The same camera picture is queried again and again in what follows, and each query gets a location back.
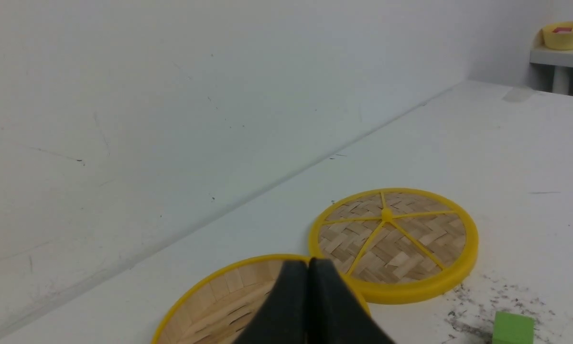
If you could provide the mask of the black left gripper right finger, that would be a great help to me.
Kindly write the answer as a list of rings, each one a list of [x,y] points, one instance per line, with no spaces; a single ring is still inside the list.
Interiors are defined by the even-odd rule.
[[[393,344],[371,319],[334,264],[313,258],[308,268],[310,344]]]

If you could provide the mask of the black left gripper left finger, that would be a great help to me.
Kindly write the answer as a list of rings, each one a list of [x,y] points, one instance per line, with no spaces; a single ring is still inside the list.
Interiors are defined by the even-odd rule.
[[[305,343],[307,281],[306,262],[284,262],[267,298],[235,343]]]

